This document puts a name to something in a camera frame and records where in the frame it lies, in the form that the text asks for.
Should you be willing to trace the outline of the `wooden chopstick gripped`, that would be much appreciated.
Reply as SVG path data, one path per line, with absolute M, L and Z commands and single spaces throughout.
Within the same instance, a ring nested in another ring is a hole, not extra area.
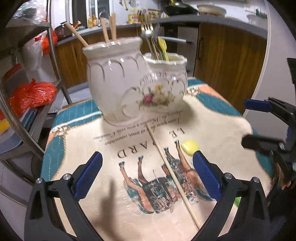
M 116 35 L 116 14 L 112 13 L 109 16 L 109 24 L 110 24 L 110 30 L 111 30 L 111 37 L 112 41 L 117 41 L 117 35 Z

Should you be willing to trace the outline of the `yellow oil bottle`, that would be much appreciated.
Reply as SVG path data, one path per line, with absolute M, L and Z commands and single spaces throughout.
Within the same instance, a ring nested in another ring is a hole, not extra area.
M 130 9 L 130 13 L 128 15 L 128 23 L 129 24 L 138 23 L 138 11 L 137 11 L 137 9 Z

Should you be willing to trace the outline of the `red plastic bag upper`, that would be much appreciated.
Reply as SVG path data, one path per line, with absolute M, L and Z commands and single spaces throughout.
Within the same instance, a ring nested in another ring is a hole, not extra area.
M 55 33 L 54 30 L 52 30 L 52 35 L 53 35 L 53 41 L 54 45 L 57 45 L 58 42 L 58 37 Z M 43 55 L 47 55 L 50 53 L 50 48 L 49 48 L 49 37 L 46 31 L 38 35 L 37 37 L 34 37 L 34 42 L 38 42 L 42 44 L 42 53 Z

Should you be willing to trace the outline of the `thin wooden chopstick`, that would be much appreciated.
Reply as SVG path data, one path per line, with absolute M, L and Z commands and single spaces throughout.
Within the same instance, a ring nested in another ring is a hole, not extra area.
M 193 219 L 197 229 L 200 230 L 201 224 L 198 221 L 198 219 L 196 217 L 196 214 L 194 213 L 194 211 L 193 211 L 193 209 L 191 207 L 191 204 L 189 203 L 189 201 L 188 201 L 188 199 L 187 199 L 187 197 L 185 195 L 185 192 L 184 192 L 183 188 L 181 187 L 180 182 L 177 179 L 177 176 L 173 172 L 173 169 L 171 168 L 170 163 L 168 162 L 164 152 L 161 150 L 160 144 L 158 143 L 158 141 L 154 137 L 154 134 L 153 134 L 153 131 L 152 131 L 151 127 L 148 124 L 146 124 L 145 127 L 146 127 L 147 131 L 149 132 L 149 135 L 151 136 L 151 138 L 152 138 L 152 140 L 153 140 L 153 142 L 154 142 L 154 144 L 155 144 L 155 146 L 156 146 L 156 148 L 157 148 L 163 162 L 165 163 L 165 166 L 168 169 L 168 171 L 169 171 L 169 173 L 170 173 L 170 175 L 171 175 L 171 177 L 172 177 L 172 179 L 173 179 L 173 181 L 174 181 L 174 183 L 175 183 L 175 185 L 176 185 L 176 187 L 177 187 L 177 189 L 178 189 L 178 191 L 179 191 L 179 193 L 180 193 L 180 195 L 181 195 L 181 197 L 182 197 L 182 199 L 184 201 L 184 204 L 185 204 L 187 210 L 189 211 L 189 214 L 191 215 L 191 218 Z

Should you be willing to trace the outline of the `white bowl on counter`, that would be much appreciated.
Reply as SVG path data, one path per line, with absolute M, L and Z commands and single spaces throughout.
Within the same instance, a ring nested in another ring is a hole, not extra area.
M 199 15 L 213 15 L 225 17 L 227 13 L 226 9 L 212 4 L 197 5 L 197 10 L 199 12 Z

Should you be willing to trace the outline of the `white floral cutlery jar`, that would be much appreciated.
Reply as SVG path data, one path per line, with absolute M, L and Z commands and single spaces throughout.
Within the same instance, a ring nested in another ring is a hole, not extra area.
M 149 74 L 140 81 L 140 108 L 167 112 L 183 100 L 188 86 L 187 58 L 176 53 L 168 53 L 167 56 L 168 61 L 165 61 L 152 59 L 150 53 L 144 54 Z

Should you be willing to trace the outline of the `red plastic bag low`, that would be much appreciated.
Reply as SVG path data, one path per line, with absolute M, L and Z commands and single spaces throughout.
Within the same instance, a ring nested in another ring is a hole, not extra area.
M 53 103 L 57 92 L 58 90 L 53 83 L 36 82 L 33 78 L 30 84 L 23 83 L 20 87 L 17 87 L 7 101 L 15 116 L 19 118 L 28 108 Z

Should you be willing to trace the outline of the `yellow green tulip spoon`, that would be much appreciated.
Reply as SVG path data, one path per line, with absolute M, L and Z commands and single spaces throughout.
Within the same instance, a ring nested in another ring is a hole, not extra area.
M 179 145 L 178 155 L 183 166 L 182 174 L 188 179 L 190 186 L 192 187 L 194 194 L 201 200 L 204 201 L 215 201 L 208 194 L 203 182 L 201 181 L 196 170 L 192 168 L 184 156 L 184 152 L 188 156 L 193 156 L 193 154 L 199 150 L 199 146 L 193 140 L 188 140 Z

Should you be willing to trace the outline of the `gold fork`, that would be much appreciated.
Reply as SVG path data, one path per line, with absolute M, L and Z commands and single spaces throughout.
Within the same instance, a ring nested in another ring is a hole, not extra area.
M 142 31 L 141 37 L 143 39 L 146 39 L 152 59 L 159 60 L 159 54 L 154 42 L 154 29 L 151 22 L 151 15 L 147 12 L 146 9 L 138 10 L 137 14 Z

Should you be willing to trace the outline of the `white ceramic chopstick jar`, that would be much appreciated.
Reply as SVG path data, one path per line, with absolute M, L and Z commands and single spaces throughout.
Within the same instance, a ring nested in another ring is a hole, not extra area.
M 91 96 L 111 125 L 124 126 L 141 118 L 140 81 L 149 68 L 140 51 L 140 37 L 98 42 L 83 48 Z

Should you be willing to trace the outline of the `black wok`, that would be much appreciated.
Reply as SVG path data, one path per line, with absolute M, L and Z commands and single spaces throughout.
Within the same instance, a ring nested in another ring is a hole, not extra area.
M 168 16 L 196 15 L 198 10 L 182 1 L 161 1 L 161 10 Z

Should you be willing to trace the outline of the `silver spoon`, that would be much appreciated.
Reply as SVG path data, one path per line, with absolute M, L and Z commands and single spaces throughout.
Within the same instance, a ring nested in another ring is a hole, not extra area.
M 153 43 L 151 31 L 150 30 L 142 31 L 141 37 L 147 41 L 150 52 L 151 52 L 151 55 L 152 55 L 152 58 L 154 60 L 158 60 L 158 53 L 157 53 L 156 47 L 155 47 L 155 45 Z

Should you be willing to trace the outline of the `printed horse table mat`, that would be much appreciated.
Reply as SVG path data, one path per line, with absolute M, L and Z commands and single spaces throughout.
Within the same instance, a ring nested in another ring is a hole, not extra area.
M 272 161 L 244 149 L 250 123 L 218 92 L 190 79 L 180 107 L 150 113 L 133 125 L 109 125 L 92 100 L 60 111 L 49 134 L 41 177 L 61 178 L 94 152 L 103 165 L 79 204 L 104 240 L 191 240 L 198 229 L 145 125 L 148 124 L 177 176 L 201 226 L 215 201 L 199 199 L 182 174 L 179 145 L 193 140 L 209 162 L 237 179 L 258 177 L 271 188 Z

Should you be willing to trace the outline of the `dark thin utensil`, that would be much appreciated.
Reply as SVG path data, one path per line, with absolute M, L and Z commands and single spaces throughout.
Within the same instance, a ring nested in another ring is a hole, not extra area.
M 158 35 L 159 35 L 160 30 L 161 30 L 161 26 L 159 23 L 157 23 L 156 25 L 153 26 L 152 36 L 153 36 L 154 45 L 155 45 L 157 53 L 158 53 L 158 59 L 163 60 L 162 51 L 161 51 L 159 44 L 158 44 Z

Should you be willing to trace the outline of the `metal shelving rack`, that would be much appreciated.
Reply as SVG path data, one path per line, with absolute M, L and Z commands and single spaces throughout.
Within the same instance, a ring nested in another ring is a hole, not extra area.
M 41 22 L 39 25 L 31 25 L 29 21 L 21 21 L 20 25 L 18 26 L 19 28 L 25 27 L 31 28 L 31 30 L 19 39 L 18 47 L 23 47 L 30 39 L 33 39 L 33 37 L 35 37 L 37 34 L 40 34 L 43 31 L 47 31 L 50 48 L 49 56 L 57 79 L 57 81 L 53 83 L 53 85 L 55 85 L 56 91 L 62 90 L 66 101 L 68 103 L 71 103 L 72 100 L 69 96 L 65 84 L 62 81 L 60 70 L 56 60 L 55 45 L 51 29 L 51 9 L 52 2 L 47 1 L 47 21 Z M 16 100 L 14 101 L 14 103 L 19 105 L 31 103 L 36 97 L 44 98 L 44 94 L 45 92 L 41 88 L 35 87 L 32 84 L 28 84 L 26 86 L 22 85 L 17 89 Z M 6 117 L 6 120 L 9 122 L 11 128 L 14 129 L 15 133 L 17 133 L 22 140 L 22 144 L 20 146 L 1 154 L 1 162 L 17 176 L 28 182 L 30 185 L 34 184 L 34 178 L 22 172 L 22 170 L 18 169 L 18 167 L 11 164 L 8 160 L 27 152 L 32 152 L 33 155 L 40 161 L 43 160 L 45 151 L 39 146 L 38 140 L 45 120 L 47 118 L 50 105 L 51 104 L 49 102 L 44 103 L 42 111 L 40 113 L 37 113 L 37 116 L 32 122 L 31 128 L 29 130 L 26 130 L 19 118 L 15 115 L 15 111 L 11 108 L 8 97 L 6 96 L 6 91 L 4 90 L 3 84 L 1 83 L 1 110 Z

